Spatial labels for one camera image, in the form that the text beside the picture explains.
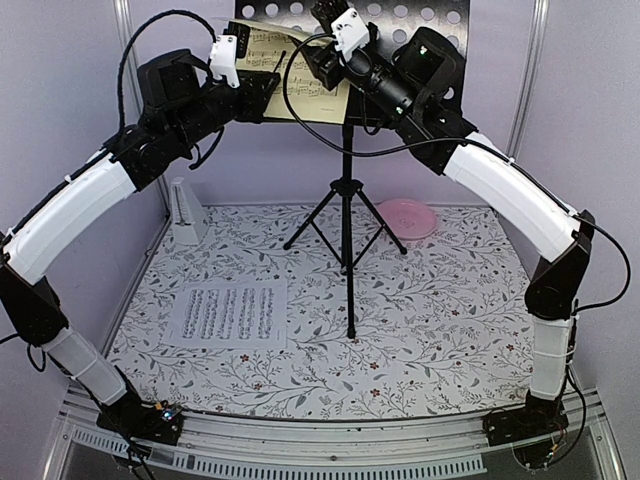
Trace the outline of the yellow sheet music page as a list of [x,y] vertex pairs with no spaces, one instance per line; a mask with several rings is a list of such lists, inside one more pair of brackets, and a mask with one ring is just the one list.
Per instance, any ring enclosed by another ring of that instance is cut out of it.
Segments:
[[297,115],[305,122],[342,124],[345,121],[350,86],[342,81],[328,90],[311,73],[304,56],[296,55],[289,71],[285,68],[299,42],[309,37],[299,27],[287,28],[250,20],[230,21],[225,33],[237,37],[236,69],[240,82],[260,80],[275,72],[280,82],[270,97],[264,116],[269,119],[292,120],[284,100],[288,99]]

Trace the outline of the black perforated music stand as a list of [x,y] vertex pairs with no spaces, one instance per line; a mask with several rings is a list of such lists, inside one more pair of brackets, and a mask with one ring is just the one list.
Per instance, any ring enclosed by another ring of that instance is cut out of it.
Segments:
[[[330,185],[329,193],[316,206],[290,239],[284,249],[292,248],[294,242],[307,227],[316,224],[316,217],[328,203],[339,197],[342,201],[342,245],[333,254],[341,264],[347,278],[347,336],[356,336],[354,269],[360,256],[354,254],[352,244],[352,201],[359,198],[373,214],[378,223],[379,233],[390,234],[389,225],[383,220],[376,207],[364,194],[363,185],[354,179],[352,164],[357,154],[353,150],[355,126],[375,130],[389,129],[403,141],[403,149],[409,151],[419,162],[436,174],[442,174],[448,157],[453,153],[456,139],[462,138],[473,130],[461,111],[461,87],[464,81],[466,58],[447,37],[440,32],[420,25],[408,41],[400,45],[390,57],[384,57],[384,48],[380,40],[380,30],[372,22],[376,39],[368,47],[392,65],[392,68],[409,82],[415,90],[415,100],[407,113],[384,113],[366,95],[357,88],[359,101],[356,112],[348,115],[342,125],[342,142],[335,145],[335,151],[342,155],[342,175]],[[293,55],[304,56],[306,46],[324,47],[335,41],[331,34],[320,33],[299,42]]]

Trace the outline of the white metronome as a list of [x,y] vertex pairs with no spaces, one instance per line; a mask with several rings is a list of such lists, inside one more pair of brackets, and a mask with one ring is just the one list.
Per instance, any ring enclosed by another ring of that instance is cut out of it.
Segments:
[[208,230],[204,208],[190,184],[175,177],[170,184],[171,229],[179,245],[199,245]]

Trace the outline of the white sheet music page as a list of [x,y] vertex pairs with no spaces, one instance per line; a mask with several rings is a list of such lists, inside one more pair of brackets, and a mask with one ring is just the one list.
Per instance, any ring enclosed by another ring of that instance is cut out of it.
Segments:
[[160,342],[203,349],[284,348],[287,283],[254,280],[187,285],[176,295]]

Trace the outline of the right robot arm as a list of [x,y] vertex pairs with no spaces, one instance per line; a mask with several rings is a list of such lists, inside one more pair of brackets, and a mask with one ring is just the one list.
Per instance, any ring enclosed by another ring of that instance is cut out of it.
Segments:
[[524,435],[539,435],[554,422],[567,381],[570,320],[590,260],[593,217],[558,199],[444,106],[466,61],[443,35],[421,27],[388,61],[378,53],[375,26],[351,12],[323,29],[323,45],[303,50],[314,77],[327,89],[341,81],[356,87],[389,119],[403,149],[479,196],[536,248],[540,259],[524,296],[534,318],[534,369],[516,422]]

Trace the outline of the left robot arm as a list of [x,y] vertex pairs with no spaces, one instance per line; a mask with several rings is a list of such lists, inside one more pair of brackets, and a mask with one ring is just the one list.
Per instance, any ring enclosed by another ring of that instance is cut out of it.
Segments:
[[81,383],[128,434],[148,426],[135,388],[69,324],[46,272],[94,221],[144,190],[210,134],[232,121],[258,123],[280,82],[239,70],[234,56],[202,61],[187,49],[137,71],[143,112],[68,176],[1,240],[1,302],[16,333]]

